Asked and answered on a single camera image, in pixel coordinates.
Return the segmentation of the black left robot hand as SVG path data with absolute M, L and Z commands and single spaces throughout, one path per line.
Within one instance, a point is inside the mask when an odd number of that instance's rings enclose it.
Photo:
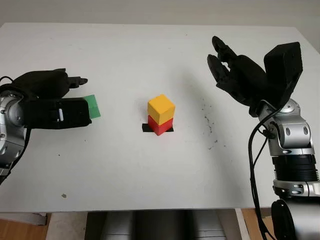
M 30 71 L 17 77 L 12 83 L 41 99 L 64 97 L 70 89 L 88 82 L 80 76 L 68 76 L 65 68 Z

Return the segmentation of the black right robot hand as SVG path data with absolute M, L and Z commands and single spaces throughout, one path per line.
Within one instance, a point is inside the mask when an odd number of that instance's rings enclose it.
M 246 55 L 237 55 L 217 36 L 212 37 L 212 45 L 217 56 L 209 54 L 207 63 L 216 87 L 248 106 L 252 117 L 258 117 L 267 87 L 265 71 Z

